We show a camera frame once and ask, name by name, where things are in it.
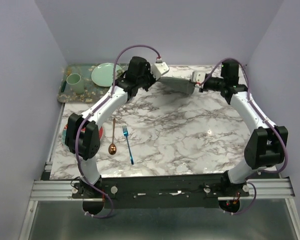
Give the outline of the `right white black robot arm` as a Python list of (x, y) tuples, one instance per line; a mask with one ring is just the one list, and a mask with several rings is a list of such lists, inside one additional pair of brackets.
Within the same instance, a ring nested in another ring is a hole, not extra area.
[(239, 83), (239, 71), (244, 71), (241, 63), (226, 58), (216, 66), (221, 68), (220, 77), (194, 72), (192, 82), (200, 92), (218, 91), (238, 112), (251, 133), (243, 160), (224, 172), (218, 184), (222, 194), (231, 196), (255, 173), (267, 172), (269, 167), (279, 164), (287, 165), (288, 130), (267, 118), (252, 98), (248, 84)]

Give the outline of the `dark grey cloth napkin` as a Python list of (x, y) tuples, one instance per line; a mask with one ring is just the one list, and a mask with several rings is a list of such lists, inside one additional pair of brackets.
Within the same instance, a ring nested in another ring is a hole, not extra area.
[(195, 90), (195, 84), (185, 78), (163, 76), (158, 81), (172, 90), (186, 95), (192, 95)]

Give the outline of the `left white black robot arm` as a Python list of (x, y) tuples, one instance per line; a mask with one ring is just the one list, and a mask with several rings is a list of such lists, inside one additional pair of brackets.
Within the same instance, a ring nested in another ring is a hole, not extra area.
[(73, 113), (68, 118), (65, 144), (78, 162), (80, 178), (85, 182), (83, 191), (91, 198), (100, 194), (100, 173), (95, 155), (100, 148), (99, 128), (122, 105), (135, 97), (138, 90), (148, 90), (155, 83), (150, 63), (134, 56), (127, 71), (114, 81), (109, 91), (82, 114)]

